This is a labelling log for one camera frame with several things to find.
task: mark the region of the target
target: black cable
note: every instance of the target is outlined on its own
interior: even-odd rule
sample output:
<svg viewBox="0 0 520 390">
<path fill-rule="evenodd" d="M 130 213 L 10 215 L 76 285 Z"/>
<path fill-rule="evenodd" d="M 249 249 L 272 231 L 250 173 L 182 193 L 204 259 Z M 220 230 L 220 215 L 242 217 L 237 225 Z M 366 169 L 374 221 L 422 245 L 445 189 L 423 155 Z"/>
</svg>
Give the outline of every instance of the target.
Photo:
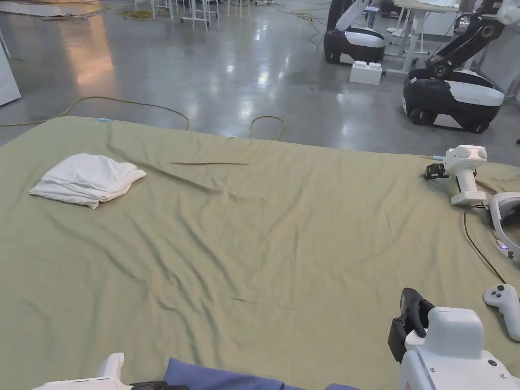
<svg viewBox="0 0 520 390">
<path fill-rule="evenodd" d="M 450 32 L 451 28 L 453 27 L 453 25 L 455 24 L 455 21 L 457 20 L 457 18 L 459 17 L 459 14 L 460 14 L 460 11 L 457 12 L 457 14 L 455 15 L 455 19 L 453 20 L 452 24 L 450 25 L 450 28 L 448 29 L 448 31 L 446 31 L 446 34 L 443 35 L 443 37 L 446 37 L 446 35 L 448 35 L 448 33 Z M 440 46 L 443 44 L 444 42 L 441 42 L 439 43 L 439 46 L 437 46 L 437 48 L 432 52 L 432 57 L 435 55 L 435 53 L 437 53 L 437 50 L 439 50 Z"/>
<path fill-rule="evenodd" d="M 484 209 L 484 204 L 479 205 L 479 206 L 473 206 L 474 209 Z M 469 209 L 466 209 L 464 210 L 464 230 L 466 231 L 466 236 L 467 236 L 467 239 L 470 241 L 471 245 L 473 246 L 473 248 L 478 252 L 478 254 L 484 259 L 484 261 L 487 263 L 487 265 L 493 270 L 493 272 L 498 276 L 498 278 L 500 279 L 500 281 L 504 284 L 507 284 L 507 282 L 504 280 L 504 278 L 502 278 L 502 275 L 500 275 L 500 273 L 497 271 L 497 269 L 495 267 L 493 267 L 493 264 L 491 264 L 491 262 L 487 259 L 486 256 L 484 256 L 484 254 L 480 251 L 480 249 L 477 247 L 477 245 L 473 242 L 473 240 L 471 239 L 470 237 L 470 234 L 469 232 L 467 231 L 467 223 L 466 223 L 466 214 L 467 214 L 467 211 Z"/>
</svg>

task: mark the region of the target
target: yellow cable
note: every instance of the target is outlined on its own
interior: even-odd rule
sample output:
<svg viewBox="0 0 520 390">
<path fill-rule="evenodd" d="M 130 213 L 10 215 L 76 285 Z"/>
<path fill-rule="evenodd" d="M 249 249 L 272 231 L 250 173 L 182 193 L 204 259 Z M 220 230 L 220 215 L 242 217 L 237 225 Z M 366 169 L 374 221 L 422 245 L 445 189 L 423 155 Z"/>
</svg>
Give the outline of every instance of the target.
<svg viewBox="0 0 520 390">
<path fill-rule="evenodd" d="M 27 61 L 21 59 L 21 58 L 9 58 L 8 61 L 23 61 L 23 64 L 16 68 L 11 68 L 11 72 L 14 72 L 15 70 L 22 69 L 25 65 L 27 65 Z"/>
<path fill-rule="evenodd" d="M 280 133 L 278 133 L 278 137 L 276 137 L 276 141 L 278 141 L 280 139 L 280 136 L 282 135 L 283 131 L 285 130 L 285 122 L 283 121 L 282 118 L 278 118 L 277 116 L 272 116 L 272 115 L 262 115 L 262 116 L 259 116 L 255 119 L 253 119 L 253 121 L 251 122 L 251 126 L 249 126 L 249 138 L 253 137 L 253 123 L 255 123 L 260 118 L 274 118 L 274 119 L 278 119 L 280 122 L 282 122 L 282 124 L 283 124 L 282 130 L 280 131 Z"/>
<path fill-rule="evenodd" d="M 158 105 L 153 105 L 153 104 L 150 104 L 150 103 L 139 103 L 137 101 L 131 101 L 131 100 L 123 100 L 123 99 L 116 99 L 116 98 L 111 98 L 111 97 L 107 97 L 107 96 L 87 96 L 87 97 L 84 97 L 84 98 L 81 98 L 81 99 L 78 99 L 76 100 L 69 108 L 67 108 L 67 110 L 61 114 L 60 116 L 58 116 L 57 118 L 60 118 L 62 116 L 65 116 L 67 115 L 67 113 L 72 109 L 72 107 L 74 107 L 76 105 L 76 103 L 79 103 L 80 101 L 82 100 L 87 100 L 87 99 L 106 99 L 106 100 L 114 100 L 114 101 L 120 101 L 120 102 L 123 102 L 123 103 L 131 103 L 131 104 L 135 104 L 135 105 L 140 105 L 140 106 L 149 106 L 149 107 L 157 107 L 157 108 L 162 108 L 162 109 L 165 109 L 165 110 L 168 110 L 168 111 L 171 111 L 171 112 L 175 112 L 176 114 L 182 116 L 184 119 L 186 119 L 186 121 L 188 122 L 188 124 L 186 125 L 186 128 L 184 130 L 187 130 L 189 127 L 190 127 L 190 120 L 188 119 L 187 116 L 185 116 L 184 114 L 178 112 L 178 111 L 175 111 L 174 109 L 171 109 L 171 108 L 168 108 L 168 107 L 163 107 L 163 106 L 158 106 Z M 41 123 L 45 123 L 47 121 L 49 121 L 50 119 L 46 119 L 44 121 L 39 121 L 39 122 L 27 122 L 27 123 L 13 123 L 13 124 L 8 124 L 8 125 L 0 125 L 0 127 L 11 127 L 11 126 L 26 126 L 26 125 L 39 125 Z"/>
</svg>

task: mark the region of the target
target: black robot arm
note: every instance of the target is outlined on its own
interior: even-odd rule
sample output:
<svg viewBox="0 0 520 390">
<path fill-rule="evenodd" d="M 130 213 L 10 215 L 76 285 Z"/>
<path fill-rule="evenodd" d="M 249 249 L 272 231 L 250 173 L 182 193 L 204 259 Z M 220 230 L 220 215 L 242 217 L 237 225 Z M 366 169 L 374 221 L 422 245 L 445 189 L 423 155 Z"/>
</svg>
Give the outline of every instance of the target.
<svg viewBox="0 0 520 390">
<path fill-rule="evenodd" d="M 504 25 L 495 16 L 497 3 L 495 0 L 485 0 L 477 12 L 466 15 L 470 18 L 467 31 L 427 59 L 426 69 L 433 77 L 444 80 L 453 70 L 500 36 Z"/>
</svg>

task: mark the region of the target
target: white vr headset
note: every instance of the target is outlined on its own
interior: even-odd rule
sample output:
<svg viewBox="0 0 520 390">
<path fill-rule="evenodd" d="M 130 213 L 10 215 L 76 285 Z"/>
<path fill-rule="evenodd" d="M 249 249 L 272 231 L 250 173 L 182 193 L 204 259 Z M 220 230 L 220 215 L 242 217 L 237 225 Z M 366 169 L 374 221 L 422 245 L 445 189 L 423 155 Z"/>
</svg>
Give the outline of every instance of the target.
<svg viewBox="0 0 520 390">
<path fill-rule="evenodd" d="M 503 220 L 509 215 L 520 211 L 520 192 L 501 192 L 489 201 L 489 214 L 491 216 L 491 227 L 495 230 L 497 238 L 504 243 L 511 259 L 520 259 L 520 247 L 511 241 L 502 229 Z"/>
</svg>

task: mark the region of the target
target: blue cloth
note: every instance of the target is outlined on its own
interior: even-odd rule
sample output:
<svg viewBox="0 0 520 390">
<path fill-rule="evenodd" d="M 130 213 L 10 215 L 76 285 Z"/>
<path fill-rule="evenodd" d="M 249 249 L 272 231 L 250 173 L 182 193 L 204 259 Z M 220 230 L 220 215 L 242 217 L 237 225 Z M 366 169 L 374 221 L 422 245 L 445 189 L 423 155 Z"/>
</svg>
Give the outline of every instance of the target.
<svg viewBox="0 0 520 390">
<path fill-rule="evenodd" d="M 190 390 L 303 390 L 286 386 L 274 379 L 189 365 L 170 359 L 164 379 L 168 385 L 184 385 Z M 326 390 L 357 390 L 350 386 L 332 384 Z"/>
</svg>

